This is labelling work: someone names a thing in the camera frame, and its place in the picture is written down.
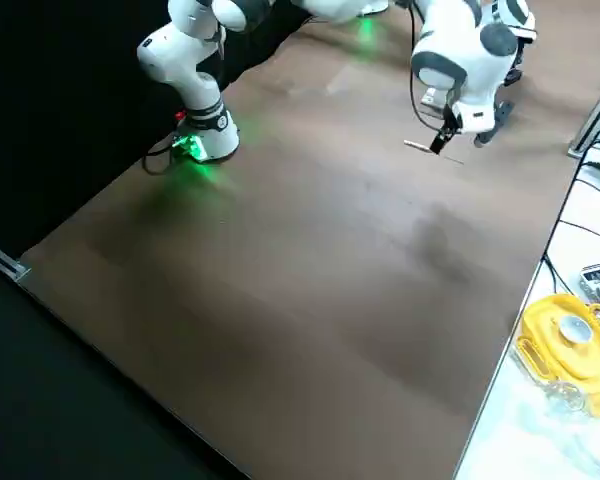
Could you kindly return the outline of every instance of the yellow container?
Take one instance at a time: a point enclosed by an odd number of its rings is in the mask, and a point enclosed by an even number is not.
[[[545,382],[569,382],[587,394],[592,415],[600,417],[600,305],[585,305],[573,295],[558,294],[539,300],[522,314],[522,334],[517,351],[527,368]],[[593,336],[587,343],[573,343],[563,335],[560,322],[566,316],[584,320]]]

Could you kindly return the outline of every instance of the black backdrop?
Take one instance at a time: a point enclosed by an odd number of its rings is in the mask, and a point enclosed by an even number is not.
[[[306,18],[279,0],[249,39],[230,35],[225,85]],[[19,257],[172,129],[177,95],[135,56],[168,21],[167,0],[0,1],[2,250]]]

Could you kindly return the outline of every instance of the white robotic arm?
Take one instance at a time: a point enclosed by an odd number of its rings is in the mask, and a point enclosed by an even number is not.
[[[536,37],[525,0],[495,0],[485,7],[477,0],[413,0],[413,5],[424,25],[411,68],[431,87],[428,93],[437,97],[445,120],[431,150],[439,153],[455,133],[490,139],[513,108],[496,106],[498,88],[523,43]]]
[[[275,1],[169,0],[171,22],[138,46],[138,58],[149,77],[173,86],[180,94],[187,115],[178,126],[177,144],[196,161],[226,158],[239,144],[238,129],[217,82],[198,72],[197,66],[221,47],[223,27],[252,30]],[[291,1],[332,23],[353,19],[368,3]],[[424,22],[412,54],[412,71],[445,97],[445,124],[431,150],[439,153],[455,133],[493,129],[495,94],[518,51],[518,34],[510,28],[517,26],[520,35],[535,39],[535,20],[524,0],[494,0],[495,6],[486,13],[478,0],[402,1],[409,8],[414,6]]]

